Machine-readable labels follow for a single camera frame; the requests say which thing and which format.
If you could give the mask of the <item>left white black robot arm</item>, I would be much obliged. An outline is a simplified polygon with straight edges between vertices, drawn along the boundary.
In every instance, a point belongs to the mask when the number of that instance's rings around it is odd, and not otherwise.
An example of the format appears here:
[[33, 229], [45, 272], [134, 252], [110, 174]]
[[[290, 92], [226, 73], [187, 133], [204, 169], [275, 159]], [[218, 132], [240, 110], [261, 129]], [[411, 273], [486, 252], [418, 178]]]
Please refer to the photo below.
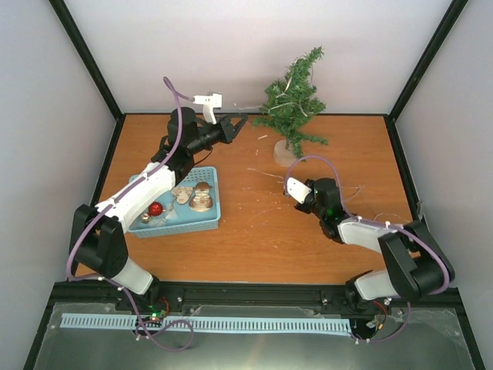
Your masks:
[[107, 200], [95, 206], [83, 204], [75, 210], [66, 266], [68, 279], [75, 279], [73, 264], [82, 264], [92, 270], [94, 278], [104, 278], [131, 291], [141, 309], [154, 309], [160, 301], [160, 291], [155, 287], [159, 280], [130, 258], [125, 234], [154, 200], [188, 175], [196, 164], [196, 154], [211, 150], [217, 143], [232, 143], [247, 120], [246, 113], [233, 113], [209, 123], [189, 107], [173, 110], [167, 133], [144, 170]]

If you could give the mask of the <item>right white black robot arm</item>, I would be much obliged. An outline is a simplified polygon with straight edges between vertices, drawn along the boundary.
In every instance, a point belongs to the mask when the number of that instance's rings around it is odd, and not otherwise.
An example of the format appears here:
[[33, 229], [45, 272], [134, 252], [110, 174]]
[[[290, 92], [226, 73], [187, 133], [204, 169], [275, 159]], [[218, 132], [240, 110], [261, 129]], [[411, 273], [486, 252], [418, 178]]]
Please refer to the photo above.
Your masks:
[[290, 177], [286, 192], [297, 202], [297, 210], [319, 220], [327, 238], [382, 255], [385, 269], [364, 272], [345, 283], [351, 310], [379, 298], [414, 301], [440, 294], [455, 279], [454, 268], [423, 222], [382, 224], [351, 215], [343, 206], [336, 180], [331, 178], [302, 183]]

